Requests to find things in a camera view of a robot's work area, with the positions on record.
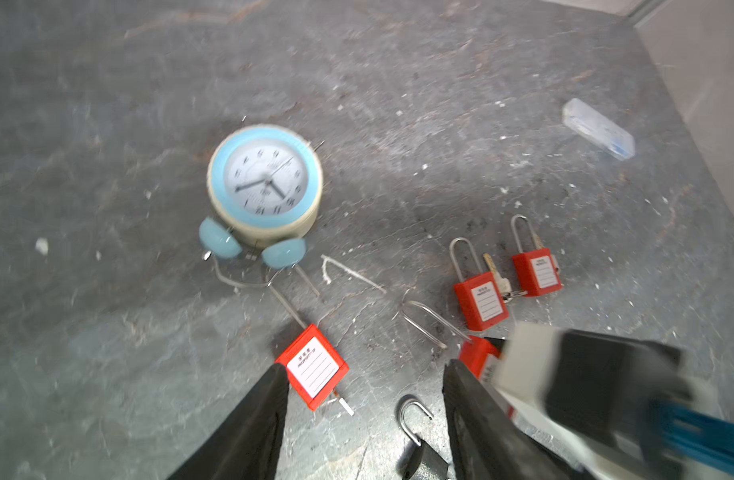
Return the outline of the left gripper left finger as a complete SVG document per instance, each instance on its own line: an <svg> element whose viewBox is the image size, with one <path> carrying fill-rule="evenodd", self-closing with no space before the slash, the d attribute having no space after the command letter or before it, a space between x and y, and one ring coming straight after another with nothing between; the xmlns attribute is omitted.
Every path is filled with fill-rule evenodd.
<svg viewBox="0 0 734 480"><path fill-rule="evenodd" d="M273 364L172 479L273 479L288 405L285 367Z"/></svg>

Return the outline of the red padlock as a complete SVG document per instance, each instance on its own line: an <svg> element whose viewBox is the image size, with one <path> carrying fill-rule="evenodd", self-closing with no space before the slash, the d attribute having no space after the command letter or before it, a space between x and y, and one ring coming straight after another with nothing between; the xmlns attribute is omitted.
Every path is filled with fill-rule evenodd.
<svg viewBox="0 0 734 480"><path fill-rule="evenodd" d="M534 248L526 251L517 231L517 221L523 220L529 230ZM524 297L540 297L563 289L559 267L551 250L546 248L524 215L514 215L510 221L518 253L512 257Z"/></svg>
<svg viewBox="0 0 734 480"><path fill-rule="evenodd" d="M456 257L455 246L465 243L470 250L479 273L472 278L463 277ZM449 244L449 255L459 280L454 285L460 309L467 327L475 332L483 332L492 326L507 320L510 313L497 281L491 271L485 271L471 241L465 237L454 238Z"/></svg>
<svg viewBox="0 0 734 480"><path fill-rule="evenodd" d="M424 303L415 300L403 300L399 310L400 316L423 336L433 342L437 347L440 349L448 348L446 343L421 326L409 315L409 309L411 307L419 309L429 315L437 323L450 330L454 335L465 340L461 346L459 360L468 367L478 380L483 378L488 369L492 369L496 366L500 357L500 350L488 339L469 335Z"/></svg>
<svg viewBox="0 0 734 480"><path fill-rule="evenodd" d="M303 329L302 333L277 357L286 368L288 380L306 406L315 412L330 397L350 416L354 410L337 392L349 366L314 324L305 322L297 310L271 283L268 288Z"/></svg>

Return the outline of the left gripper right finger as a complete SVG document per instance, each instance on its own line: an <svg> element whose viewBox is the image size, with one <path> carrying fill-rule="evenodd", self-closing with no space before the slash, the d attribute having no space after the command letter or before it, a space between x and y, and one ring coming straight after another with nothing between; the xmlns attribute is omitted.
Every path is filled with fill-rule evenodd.
<svg viewBox="0 0 734 480"><path fill-rule="evenodd" d="M590 479L519 430L459 360L449 361L442 387L458 479Z"/></svg>

